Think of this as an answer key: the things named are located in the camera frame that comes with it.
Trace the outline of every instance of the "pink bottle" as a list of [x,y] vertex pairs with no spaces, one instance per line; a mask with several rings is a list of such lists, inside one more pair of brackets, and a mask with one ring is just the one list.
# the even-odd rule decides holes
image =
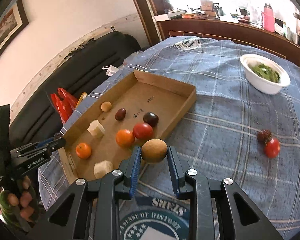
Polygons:
[[270,3],[266,3],[265,7],[263,8],[262,14],[262,26],[265,30],[274,33],[274,13]]

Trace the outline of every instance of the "bowl of green vegetables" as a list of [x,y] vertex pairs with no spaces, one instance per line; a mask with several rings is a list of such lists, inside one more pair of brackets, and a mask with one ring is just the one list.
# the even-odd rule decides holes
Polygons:
[[240,61],[249,83],[263,93],[275,95],[290,85],[287,72],[266,57],[246,54],[240,57]]

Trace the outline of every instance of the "picture frame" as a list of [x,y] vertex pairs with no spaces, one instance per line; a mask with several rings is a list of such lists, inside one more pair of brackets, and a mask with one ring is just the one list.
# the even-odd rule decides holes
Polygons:
[[17,2],[0,21],[0,56],[11,41],[29,24],[22,0]]

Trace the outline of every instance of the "shallow cardboard tray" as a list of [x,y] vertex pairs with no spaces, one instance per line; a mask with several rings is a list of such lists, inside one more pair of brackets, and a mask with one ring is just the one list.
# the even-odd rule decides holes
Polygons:
[[[101,110],[105,101],[112,103],[109,112]],[[131,149],[119,147],[115,135],[120,129],[132,130],[136,123],[143,122],[146,112],[159,116],[153,138],[165,139],[195,101],[193,85],[142,71],[130,73],[101,96],[65,133],[66,146],[59,154],[67,180],[71,184],[78,178],[95,179],[94,164],[103,160],[111,161],[114,168],[118,168],[123,159],[130,157]],[[120,122],[114,118],[119,108],[127,110],[125,119]],[[87,131],[93,120],[98,120],[105,128],[102,138],[95,139]],[[81,142],[92,148],[92,155],[86,160],[80,159],[75,152]],[[142,145],[143,142],[136,140],[135,143]]]

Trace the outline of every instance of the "plaid fabric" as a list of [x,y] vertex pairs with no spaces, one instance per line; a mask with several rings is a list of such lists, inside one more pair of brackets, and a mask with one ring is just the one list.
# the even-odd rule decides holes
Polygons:
[[[273,96],[252,87],[239,61],[241,55],[251,53],[282,66],[291,85]],[[135,69],[196,86],[197,101],[167,144],[175,146],[181,158],[208,178],[233,178],[284,239],[295,235],[300,230],[300,68],[232,41],[172,37],[139,54],[97,87],[61,132],[65,133],[105,91]],[[268,159],[263,154],[263,146],[256,139],[261,129],[270,129],[280,140],[277,158]],[[39,184],[46,208],[69,186],[58,152],[40,167]],[[166,160],[145,166],[137,194],[175,200]],[[122,211],[129,209],[126,205],[129,203],[121,204]],[[219,239],[216,219],[215,227]]]

